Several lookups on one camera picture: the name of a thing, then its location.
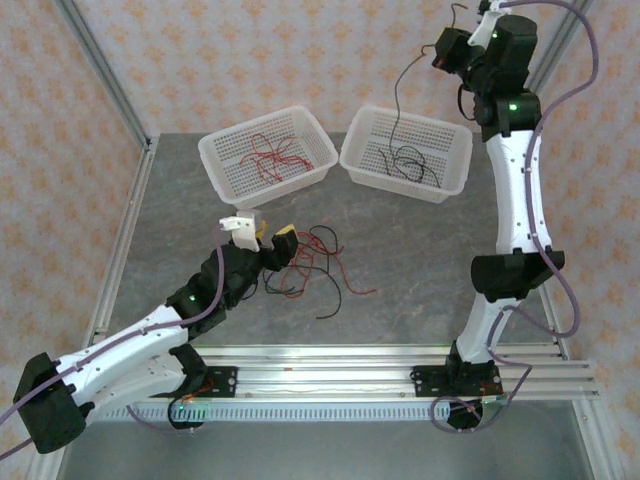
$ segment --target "red wire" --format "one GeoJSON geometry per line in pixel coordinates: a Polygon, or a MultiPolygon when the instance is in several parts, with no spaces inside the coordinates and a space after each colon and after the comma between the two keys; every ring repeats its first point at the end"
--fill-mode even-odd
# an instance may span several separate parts
{"type": "Polygon", "coordinates": [[[307,169],[307,172],[313,170],[313,164],[311,164],[307,159],[301,157],[300,155],[284,155],[284,153],[289,149],[295,137],[286,137],[278,142],[278,146],[274,149],[273,145],[267,137],[265,137],[261,133],[256,133],[251,137],[251,147],[253,148],[253,152],[245,155],[240,160],[240,165],[242,165],[245,160],[253,160],[258,169],[258,174],[260,178],[262,178],[265,182],[275,185],[276,183],[282,182],[282,177],[278,173],[278,166],[296,166],[296,165],[304,165],[307,169]],[[257,144],[256,139],[261,139],[268,148],[267,151],[260,151],[257,144]]]}
{"type": "Polygon", "coordinates": [[[349,280],[347,279],[347,273],[345,271],[342,260],[340,259],[340,254],[343,252],[344,246],[338,248],[338,250],[334,252],[334,251],[327,250],[326,247],[323,246],[322,241],[312,233],[298,232],[298,236],[303,238],[308,238],[308,240],[298,245],[298,251],[296,252],[296,256],[291,262],[291,266],[294,268],[287,270],[287,272],[282,276],[282,280],[280,281],[280,290],[283,292],[286,291],[285,281],[289,276],[289,274],[293,271],[296,271],[304,280],[302,282],[302,286],[296,292],[284,294],[287,298],[298,298],[302,296],[302,294],[304,293],[305,287],[307,286],[307,282],[311,278],[311,274],[313,272],[313,270],[309,267],[314,266],[316,255],[322,255],[322,254],[329,255],[336,259],[336,261],[338,262],[338,265],[340,266],[340,272],[342,274],[344,283],[351,293],[355,295],[369,295],[371,293],[378,291],[376,288],[372,288],[366,291],[359,291],[359,290],[355,290],[351,286],[351,284],[349,283],[349,280]],[[307,261],[308,263],[303,264],[301,263],[301,260],[307,261]]]}

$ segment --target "orange patterned wall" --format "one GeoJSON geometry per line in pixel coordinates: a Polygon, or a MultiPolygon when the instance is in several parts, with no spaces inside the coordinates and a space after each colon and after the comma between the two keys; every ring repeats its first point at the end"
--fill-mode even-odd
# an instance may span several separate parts
{"type": "MultiPolygon", "coordinates": [[[[0,410],[25,362],[77,350],[140,149],[52,0],[0,2],[0,410]]],[[[0,451],[27,437],[17,415],[0,451]]],[[[0,466],[22,479],[33,452],[0,466]]]]}
{"type": "MultiPolygon", "coordinates": [[[[363,104],[394,106],[402,69],[451,22],[444,0],[79,0],[98,43],[150,135],[215,131],[300,103],[328,131],[363,104]]],[[[463,0],[460,27],[476,27],[463,0]]],[[[540,24],[544,48],[562,13],[540,24]]],[[[404,110],[456,123],[458,81],[431,67],[401,86],[404,110]]]]}
{"type": "MultiPolygon", "coordinates": [[[[543,138],[545,214],[583,310],[571,341],[596,375],[617,423],[630,479],[640,478],[640,9],[635,0],[596,2],[597,83],[561,107],[543,138]]],[[[586,35],[573,40],[544,91],[546,104],[591,72],[586,35]]],[[[561,288],[564,323],[572,312],[561,288]]]]}

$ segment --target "white plastic basket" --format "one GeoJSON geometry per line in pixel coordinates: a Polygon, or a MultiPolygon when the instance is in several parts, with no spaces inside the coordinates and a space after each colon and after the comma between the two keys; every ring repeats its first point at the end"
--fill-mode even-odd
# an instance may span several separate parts
{"type": "MultiPolygon", "coordinates": [[[[372,106],[358,111],[340,153],[340,164],[347,169],[351,180],[433,203],[459,194],[469,173],[471,131],[461,125],[403,112],[392,148],[396,152],[399,147],[410,145],[424,156],[428,169],[412,164],[401,166],[412,180],[421,180],[418,183],[406,179],[391,162],[389,137],[397,115],[396,110],[372,106]]],[[[403,150],[405,155],[422,162],[410,149],[403,150]]]]}
{"type": "Polygon", "coordinates": [[[296,105],[207,135],[198,143],[200,158],[213,188],[225,203],[237,209],[253,208],[321,181],[338,162],[338,152],[318,120],[305,107],[296,105]],[[282,182],[272,185],[258,172],[254,162],[241,160],[254,152],[251,139],[264,135],[276,148],[294,137],[286,155],[300,155],[313,165],[281,165],[282,182]]]}

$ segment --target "black wire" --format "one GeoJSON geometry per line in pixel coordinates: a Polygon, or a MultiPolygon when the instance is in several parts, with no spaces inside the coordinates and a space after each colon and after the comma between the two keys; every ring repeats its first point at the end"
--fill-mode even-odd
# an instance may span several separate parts
{"type": "Polygon", "coordinates": [[[269,285],[269,282],[271,281],[271,277],[273,277],[276,273],[278,272],[271,272],[269,276],[265,278],[265,271],[264,270],[262,271],[262,281],[264,282],[264,291],[267,292],[269,295],[293,295],[295,293],[304,292],[304,290],[296,290],[295,287],[287,288],[286,290],[280,290],[278,288],[274,288],[271,285],[269,285]]]}
{"type": "MultiPolygon", "coordinates": [[[[452,21],[451,21],[451,28],[454,28],[456,25],[456,21],[457,21],[457,13],[456,13],[456,8],[455,7],[459,7],[459,8],[464,8],[465,10],[467,10],[467,7],[465,5],[462,5],[460,3],[452,3],[450,5],[451,7],[451,12],[452,12],[452,21]]],[[[414,183],[422,183],[424,180],[424,174],[425,171],[429,171],[429,173],[431,173],[433,175],[433,178],[436,181],[436,185],[438,188],[442,188],[440,185],[440,181],[438,179],[438,175],[436,174],[436,172],[434,172],[431,168],[429,168],[426,163],[427,163],[427,159],[424,157],[424,155],[418,151],[418,149],[416,149],[415,147],[410,147],[408,145],[405,145],[403,147],[400,147],[398,150],[396,150],[395,154],[393,152],[393,137],[396,134],[396,129],[398,128],[398,124],[400,123],[400,99],[398,97],[398,85],[400,84],[400,81],[402,80],[402,78],[405,76],[405,74],[409,71],[409,69],[411,67],[413,67],[416,63],[418,63],[418,61],[420,61],[423,57],[427,56],[427,49],[429,48],[433,48],[435,47],[435,43],[430,43],[428,45],[423,45],[420,48],[420,56],[416,57],[409,65],[407,65],[407,67],[402,71],[402,73],[400,74],[400,76],[398,77],[398,79],[396,80],[396,83],[393,87],[393,93],[394,93],[394,98],[396,101],[396,111],[397,111],[397,116],[396,116],[396,121],[393,124],[393,128],[391,129],[391,135],[389,136],[389,153],[390,153],[390,158],[393,161],[393,166],[394,168],[402,175],[404,176],[407,180],[414,182],[414,183]],[[419,162],[418,160],[411,158],[411,157],[401,157],[399,155],[399,152],[403,149],[403,148],[411,148],[413,149],[418,156],[420,157],[421,162],[419,162]],[[404,159],[405,162],[402,164],[402,166],[407,166],[407,165],[415,165],[420,169],[420,176],[417,179],[411,178],[405,171],[401,170],[398,167],[398,161],[404,159]]],[[[381,148],[378,148],[378,152],[380,152],[380,154],[382,155],[382,158],[384,159],[384,164],[385,164],[385,170],[387,171],[387,175],[391,176],[391,170],[389,168],[389,160],[387,159],[387,156],[384,154],[384,152],[382,151],[381,148]]]]}
{"type": "Polygon", "coordinates": [[[467,114],[464,113],[464,108],[462,108],[462,91],[464,90],[464,83],[460,84],[460,88],[458,88],[458,110],[460,110],[460,114],[470,122],[475,122],[476,117],[470,118],[467,117],[467,114]]]}
{"type": "MultiPolygon", "coordinates": [[[[333,277],[333,275],[331,275],[331,270],[330,270],[331,269],[330,257],[338,253],[338,251],[340,250],[340,244],[338,241],[338,234],[335,232],[335,230],[333,230],[330,227],[327,227],[326,225],[314,225],[309,229],[309,234],[313,235],[313,237],[320,243],[320,245],[322,245],[322,248],[324,249],[324,251],[316,250],[310,245],[307,245],[306,247],[326,257],[326,260],[327,260],[326,268],[315,267],[315,266],[311,267],[311,266],[304,266],[304,265],[287,265],[284,268],[306,268],[309,270],[317,270],[324,273],[327,277],[329,277],[329,279],[333,282],[334,286],[336,287],[336,290],[338,291],[338,306],[336,307],[336,310],[332,314],[316,317],[316,320],[326,320],[327,318],[331,318],[337,315],[338,312],[340,311],[340,308],[342,307],[342,290],[340,289],[340,285],[338,285],[338,282],[336,281],[336,279],[333,277]],[[331,235],[333,236],[334,250],[329,250],[325,242],[317,234],[313,233],[314,230],[318,230],[318,229],[327,230],[329,233],[331,233],[331,235]]],[[[277,272],[271,272],[269,276],[266,277],[265,271],[264,270],[262,271],[262,280],[264,281],[264,288],[267,293],[273,294],[273,295],[293,295],[296,293],[304,292],[304,289],[295,290],[295,287],[288,288],[287,290],[280,290],[278,288],[272,287],[269,284],[269,282],[271,281],[271,278],[275,273],[277,272]]]]}
{"type": "MultiPolygon", "coordinates": [[[[340,308],[342,307],[342,291],[340,290],[340,285],[338,285],[338,282],[336,282],[336,279],[333,278],[333,275],[331,275],[327,270],[325,270],[322,267],[312,267],[312,266],[304,266],[304,265],[287,265],[284,268],[306,268],[307,270],[317,270],[319,272],[324,273],[327,277],[329,277],[329,279],[333,282],[333,285],[336,287],[336,290],[338,291],[338,306],[336,307],[335,311],[333,313],[331,313],[330,315],[324,315],[324,316],[321,316],[321,317],[316,317],[316,320],[326,320],[327,318],[334,317],[334,316],[336,316],[338,314],[338,312],[340,311],[340,308]]],[[[271,285],[268,284],[268,282],[269,282],[269,280],[271,280],[271,277],[273,276],[274,273],[276,273],[276,272],[271,272],[271,274],[267,278],[267,282],[265,282],[265,288],[270,288],[270,289],[273,290],[272,292],[267,292],[267,293],[285,295],[285,294],[293,294],[293,293],[302,293],[302,292],[304,292],[304,290],[289,291],[289,290],[291,290],[291,289],[289,289],[289,290],[284,290],[283,291],[283,290],[278,290],[277,288],[273,288],[271,285]]]]}

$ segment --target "robotic arm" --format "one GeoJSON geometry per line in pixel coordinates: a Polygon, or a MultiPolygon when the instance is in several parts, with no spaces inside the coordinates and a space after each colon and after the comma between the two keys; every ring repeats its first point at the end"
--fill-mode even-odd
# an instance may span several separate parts
{"type": "Polygon", "coordinates": [[[256,211],[238,212],[220,223],[232,232],[233,241],[221,247],[222,292],[211,313],[206,314],[220,280],[217,251],[166,304],[129,328],[55,361],[42,353],[27,362],[14,403],[71,370],[18,409],[38,452],[69,444],[101,413],[152,395],[183,396],[203,386],[207,367],[189,342],[222,322],[264,268],[281,270],[298,248],[292,225],[272,238],[273,248],[262,245],[256,226],[263,224],[256,211]],[[202,318],[184,322],[196,316],[202,318]]]}
{"type": "MultiPolygon", "coordinates": [[[[532,231],[553,264],[558,269],[564,266],[564,253],[552,250],[544,221],[538,170],[540,138],[534,145],[530,168],[526,167],[527,150],[542,117],[538,97],[524,87],[537,43],[537,26],[528,18],[510,15],[510,9],[500,3],[483,0],[479,9],[482,21],[473,34],[446,28],[435,45],[433,66],[458,75],[462,88],[474,94],[475,120],[482,128],[496,182],[499,228],[496,255],[473,259],[475,301],[445,365],[419,366],[412,373],[414,381],[420,381],[418,396],[502,395],[499,370],[489,350],[495,348],[511,313],[507,307],[517,307],[530,290],[552,276],[532,231]],[[528,181],[531,205],[526,200],[528,181]],[[530,207],[535,230],[529,224],[530,207]],[[488,345],[501,312],[502,320],[488,345]]],[[[468,415],[462,423],[450,418],[449,424],[464,429],[476,427],[480,421],[468,415]]]]}

